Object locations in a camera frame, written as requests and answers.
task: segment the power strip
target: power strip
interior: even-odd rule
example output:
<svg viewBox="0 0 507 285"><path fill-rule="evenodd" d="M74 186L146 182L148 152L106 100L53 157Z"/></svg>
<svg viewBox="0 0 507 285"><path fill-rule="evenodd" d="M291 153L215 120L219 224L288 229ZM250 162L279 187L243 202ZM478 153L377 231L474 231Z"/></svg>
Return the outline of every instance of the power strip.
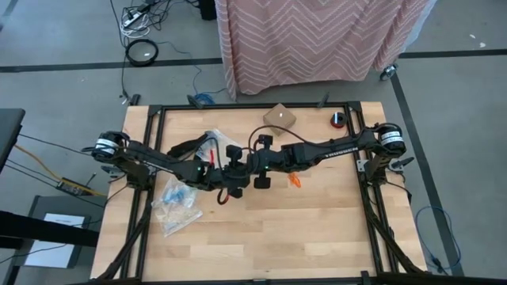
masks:
<svg viewBox="0 0 507 285"><path fill-rule="evenodd" d="M124 22L124 28L128 28L128 26L134 24L135 21L139 20L142 16L144 16L146 12L135 12L132 19L128 19Z"/></svg>
<svg viewBox="0 0 507 285"><path fill-rule="evenodd" d="M62 178L62 180L56 185L55 188L62 191L62 192L65 192L67 194L71 194L73 196L90 196L91 195L89 192L85 192L85 191L81 190L80 188L75 187L74 185L68 184L67 182L71 182L72 184L77 184L77 185L83 187L84 189L88 189L88 190L92 191L92 189L86 187L85 185L79 184L78 182L72 181L72 180L67 179L65 177Z"/></svg>

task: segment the wooden table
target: wooden table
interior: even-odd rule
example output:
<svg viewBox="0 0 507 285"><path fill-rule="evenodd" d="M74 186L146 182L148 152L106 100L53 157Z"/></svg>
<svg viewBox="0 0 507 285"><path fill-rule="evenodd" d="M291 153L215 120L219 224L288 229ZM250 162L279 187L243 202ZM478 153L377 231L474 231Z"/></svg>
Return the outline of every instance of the wooden table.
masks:
<svg viewBox="0 0 507 285"><path fill-rule="evenodd" d="M367 126L385 121L379 102L363 102L362 108ZM169 111L161 152L213 128L245 146L250 132L263 125L262 115L267 111ZM329 124L336 111L339 108L291 108L297 117L291 130L314 142L342 137L346 130ZM146 121L147 107L130 107L123 131L142 142ZM157 123L155 119L152 147ZM275 136L272 149L295 142L297 139L289 134ZM301 188L290 186L287 174L269 173L270 189L254 189L251 185L242 199L231 199L224 206L216 202L217 191L199 192L197 205L203 216L169 237L163 237L152 215L143 281L351 277L363 270L374 276L353 156L325 160L298 175ZM155 199L170 176L158 174ZM402 184L402 179L393 173L388 173L388 180ZM113 184L109 195L124 183L120 180ZM425 269L406 193L388 184L382 186L382 193L396 241L417 266ZM125 241L132 196L133 190L126 189L105 209L92 277L107 268ZM377 236L383 265L388 270L385 246ZM130 273L135 271L137 247L132 252Z"/></svg>

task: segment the blue cable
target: blue cable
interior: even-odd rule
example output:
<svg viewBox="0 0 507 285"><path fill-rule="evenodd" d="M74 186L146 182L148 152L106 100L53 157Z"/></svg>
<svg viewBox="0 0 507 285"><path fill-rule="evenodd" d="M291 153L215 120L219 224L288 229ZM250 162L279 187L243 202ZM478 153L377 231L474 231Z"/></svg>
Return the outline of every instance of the blue cable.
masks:
<svg viewBox="0 0 507 285"><path fill-rule="evenodd" d="M419 210L417 212L417 214L415 215L415 229L417 231L417 235L419 236L419 240L421 241L422 246L425 248L425 250L431 256L432 261L433 260L437 260L437 258L433 255L433 253L429 250L429 248L426 245L424 239L422 239L421 233L419 232L419 214L422 213L424 210L428 210L428 209L438 210L438 211L442 212L445 215L445 218L448 220L449 231L451 232L452 242L454 242L454 244L456 245L456 250L458 251L458 260L453 265L449 265L449 267L446 267L446 268L442 267L441 269L444 269L444 270L453 269L454 267L456 267L461 262L461 249L459 248L458 242L456 242L456 238L454 237L454 233L452 232L451 215L448 212L446 212L446 210L442 209L441 207L426 206L426 207L423 207L421 210ZM429 263L428 261L426 261L426 264L428 264L429 267L432 267L432 268L435 268L435 269L440 269L437 266Z"/></svg>
<svg viewBox="0 0 507 285"><path fill-rule="evenodd" d="M188 51L180 51L178 50L173 43L171 43L170 41L163 41L163 42L158 42L157 44L170 44L170 46L177 52L177 53L180 53L180 54L183 54L183 55L188 55L190 57L190 59L193 59L193 56L190 52ZM197 80L197 76L199 76L199 74L201 74L203 72L203 70L201 70L197 65L194 65L194 67L197 69L197 74L196 76L193 77L193 80L192 80L192 87L193 87L193 91L195 92L196 95L194 95L194 98L196 98L196 100L198 101L201 101L203 103L205 103L206 105L214 105L215 104L215 100L213 100L213 97L211 96L212 94L218 94L222 91L224 91L226 88L222 88L218 91L209 91L209 92L202 92L202 93L199 93L199 91L197 91L197 87L196 87L196 80Z"/></svg>

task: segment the caster wheel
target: caster wheel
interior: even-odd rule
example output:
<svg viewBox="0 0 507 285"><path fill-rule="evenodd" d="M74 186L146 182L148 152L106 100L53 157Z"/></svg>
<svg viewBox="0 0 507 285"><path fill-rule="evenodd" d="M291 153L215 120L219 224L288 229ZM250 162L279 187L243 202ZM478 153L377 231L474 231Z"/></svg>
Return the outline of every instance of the caster wheel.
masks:
<svg viewBox="0 0 507 285"><path fill-rule="evenodd" d="M396 64L396 63L386 67L383 70L383 73L380 75L380 80L381 81L388 80L389 78L393 77L396 74L397 70L398 70L398 64Z"/></svg>

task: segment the pink striped cloth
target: pink striped cloth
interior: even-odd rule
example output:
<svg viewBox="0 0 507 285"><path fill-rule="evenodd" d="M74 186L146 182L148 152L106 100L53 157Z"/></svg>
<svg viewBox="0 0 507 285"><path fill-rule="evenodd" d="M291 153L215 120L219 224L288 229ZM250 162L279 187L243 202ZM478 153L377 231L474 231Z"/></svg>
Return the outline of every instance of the pink striped cloth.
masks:
<svg viewBox="0 0 507 285"><path fill-rule="evenodd" d="M215 0L227 88L364 80L392 64L428 0Z"/></svg>

